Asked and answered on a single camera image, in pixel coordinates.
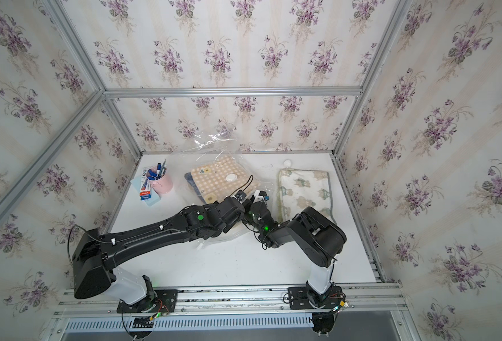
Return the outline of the orange checkered blanket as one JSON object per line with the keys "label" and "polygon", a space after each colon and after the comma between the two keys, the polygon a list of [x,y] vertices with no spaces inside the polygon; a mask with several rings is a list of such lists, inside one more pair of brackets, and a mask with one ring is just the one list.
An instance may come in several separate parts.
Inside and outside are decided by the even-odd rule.
{"label": "orange checkered blanket", "polygon": [[[261,186],[258,178],[253,177],[250,180],[251,173],[231,156],[223,156],[212,163],[198,166],[190,173],[206,204],[220,202],[234,195],[238,190],[245,191],[249,196]],[[227,182],[225,177],[231,173],[238,175],[238,179],[234,182]]]}

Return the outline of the clear plastic vacuum bag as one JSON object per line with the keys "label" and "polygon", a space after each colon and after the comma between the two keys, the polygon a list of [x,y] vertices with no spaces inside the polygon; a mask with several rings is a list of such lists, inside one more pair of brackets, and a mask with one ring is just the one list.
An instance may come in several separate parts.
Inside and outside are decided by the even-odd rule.
{"label": "clear plastic vacuum bag", "polygon": [[221,202],[238,191],[249,199],[256,191],[272,195],[274,184],[238,153],[232,132],[201,132],[167,157],[167,176],[173,187],[161,196],[166,210],[175,213],[190,205]]}

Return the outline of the white patterned blanket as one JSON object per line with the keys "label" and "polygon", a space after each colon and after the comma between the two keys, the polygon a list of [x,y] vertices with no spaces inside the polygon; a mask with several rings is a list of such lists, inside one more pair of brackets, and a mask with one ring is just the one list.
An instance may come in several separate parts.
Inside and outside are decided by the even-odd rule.
{"label": "white patterned blanket", "polygon": [[282,169],[278,173],[280,218],[293,218],[307,207],[335,222],[329,172],[325,170]]}

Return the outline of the light green blanket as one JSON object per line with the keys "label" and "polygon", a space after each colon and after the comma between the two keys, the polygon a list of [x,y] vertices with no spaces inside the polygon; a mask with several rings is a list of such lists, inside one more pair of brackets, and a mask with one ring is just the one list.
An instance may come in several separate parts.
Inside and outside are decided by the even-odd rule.
{"label": "light green blanket", "polygon": [[293,163],[290,159],[286,159],[284,162],[283,162],[283,166],[285,169],[291,169],[292,166],[293,166]]}

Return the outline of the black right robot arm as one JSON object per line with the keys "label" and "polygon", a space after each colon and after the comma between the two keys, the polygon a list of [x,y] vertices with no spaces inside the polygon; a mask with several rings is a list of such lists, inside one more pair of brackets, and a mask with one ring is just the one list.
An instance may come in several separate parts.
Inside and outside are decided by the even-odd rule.
{"label": "black right robot arm", "polygon": [[278,223],[265,201],[245,200],[242,222],[252,229],[263,248],[279,248],[295,242],[311,261],[306,281],[307,297],[320,307],[335,294],[332,275],[336,256],[341,253],[347,236],[334,222],[308,206],[290,220]]}

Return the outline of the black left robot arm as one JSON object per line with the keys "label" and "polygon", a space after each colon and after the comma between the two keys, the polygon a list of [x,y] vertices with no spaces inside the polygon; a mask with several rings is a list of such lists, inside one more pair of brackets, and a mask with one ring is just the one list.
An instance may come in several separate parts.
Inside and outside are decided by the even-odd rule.
{"label": "black left robot arm", "polygon": [[125,232],[85,231],[71,257],[74,297],[84,300],[105,294],[130,305],[147,300],[152,295],[150,279],[125,271],[122,264],[172,244],[218,237],[244,214],[243,204],[227,197],[220,203],[184,207],[166,220]]}

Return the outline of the white vacuum bag valve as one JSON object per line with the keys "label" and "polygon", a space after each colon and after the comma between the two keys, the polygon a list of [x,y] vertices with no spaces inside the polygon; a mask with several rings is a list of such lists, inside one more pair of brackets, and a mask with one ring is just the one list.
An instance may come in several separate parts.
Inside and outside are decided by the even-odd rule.
{"label": "white vacuum bag valve", "polygon": [[231,173],[231,174],[228,174],[226,177],[225,177],[225,180],[227,182],[234,182],[238,179],[238,175],[234,174],[234,173]]}

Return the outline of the navy blue star blanket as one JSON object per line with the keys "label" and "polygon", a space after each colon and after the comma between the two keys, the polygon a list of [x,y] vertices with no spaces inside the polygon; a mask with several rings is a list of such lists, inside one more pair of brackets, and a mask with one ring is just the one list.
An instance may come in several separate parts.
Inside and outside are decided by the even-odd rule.
{"label": "navy blue star blanket", "polygon": [[198,196],[198,198],[201,200],[203,204],[206,204],[206,201],[204,200],[200,190],[198,189],[198,186],[195,183],[195,180],[193,179],[193,176],[190,172],[184,174],[184,178],[188,185],[191,187],[191,189],[194,191],[194,193]]}

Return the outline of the pink pen cup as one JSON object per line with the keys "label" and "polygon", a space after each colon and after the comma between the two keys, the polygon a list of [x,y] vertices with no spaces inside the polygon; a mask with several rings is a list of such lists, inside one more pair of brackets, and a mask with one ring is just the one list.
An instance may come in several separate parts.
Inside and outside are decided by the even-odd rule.
{"label": "pink pen cup", "polygon": [[171,192],[174,187],[174,184],[169,177],[169,174],[164,172],[164,175],[159,180],[148,180],[150,184],[150,188],[158,195],[164,196]]}

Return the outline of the light blue box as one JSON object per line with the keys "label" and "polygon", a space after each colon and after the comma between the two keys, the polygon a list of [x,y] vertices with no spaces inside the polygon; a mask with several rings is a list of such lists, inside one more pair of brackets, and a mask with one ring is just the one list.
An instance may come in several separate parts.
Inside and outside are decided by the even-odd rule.
{"label": "light blue box", "polygon": [[158,193],[151,188],[149,179],[149,169],[142,169],[137,175],[130,181],[131,187],[136,190],[141,203],[145,203],[148,206],[153,206],[160,201],[160,196]]}

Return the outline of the blue pens in cup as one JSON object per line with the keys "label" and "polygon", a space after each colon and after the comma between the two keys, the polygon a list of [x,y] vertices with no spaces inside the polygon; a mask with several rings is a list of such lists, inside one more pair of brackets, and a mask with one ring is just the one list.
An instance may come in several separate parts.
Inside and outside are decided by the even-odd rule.
{"label": "blue pens in cup", "polygon": [[165,172],[166,160],[161,163],[157,163],[156,166],[151,167],[146,172],[146,177],[148,180],[159,180]]}

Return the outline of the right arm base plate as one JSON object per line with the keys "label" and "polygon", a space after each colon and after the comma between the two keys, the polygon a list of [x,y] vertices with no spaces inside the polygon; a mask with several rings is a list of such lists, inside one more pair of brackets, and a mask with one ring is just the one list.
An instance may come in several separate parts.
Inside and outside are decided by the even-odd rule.
{"label": "right arm base plate", "polygon": [[291,310],[329,309],[338,310],[346,306],[346,295],[340,286],[331,284],[323,294],[318,294],[308,284],[289,287],[282,298]]}

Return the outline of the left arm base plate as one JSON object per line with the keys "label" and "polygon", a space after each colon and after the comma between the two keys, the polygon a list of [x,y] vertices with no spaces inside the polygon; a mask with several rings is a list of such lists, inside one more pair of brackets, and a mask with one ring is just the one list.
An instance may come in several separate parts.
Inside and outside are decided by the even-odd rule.
{"label": "left arm base plate", "polygon": [[146,296],[141,301],[129,305],[120,301],[117,313],[173,313],[177,302],[179,291],[176,289],[154,289],[152,296]]}

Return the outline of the aluminium frame crossbar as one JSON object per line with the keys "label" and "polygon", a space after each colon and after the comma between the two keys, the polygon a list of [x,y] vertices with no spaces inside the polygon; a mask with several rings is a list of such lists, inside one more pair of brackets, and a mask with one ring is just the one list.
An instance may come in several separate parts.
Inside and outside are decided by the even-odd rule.
{"label": "aluminium frame crossbar", "polygon": [[252,87],[252,88],[126,88],[107,89],[108,98],[153,97],[282,97],[282,96],[358,96],[359,86],[339,87]]}

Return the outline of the aluminium mounting rail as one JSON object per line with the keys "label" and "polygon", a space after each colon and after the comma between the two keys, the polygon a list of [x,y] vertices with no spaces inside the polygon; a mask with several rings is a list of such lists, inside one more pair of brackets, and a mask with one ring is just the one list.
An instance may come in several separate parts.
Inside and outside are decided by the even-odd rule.
{"label": "aluminium mounting rail", "polygon": [[141,314],[220,315],[246,313],[288,313],[329,311],[344,301],[343,311],[406,311],[407,302],[398,284],[340,284],[341,292],[331,296],[323,308],[309,303],[295,284],[259,286],[163,287],[152,308]]}

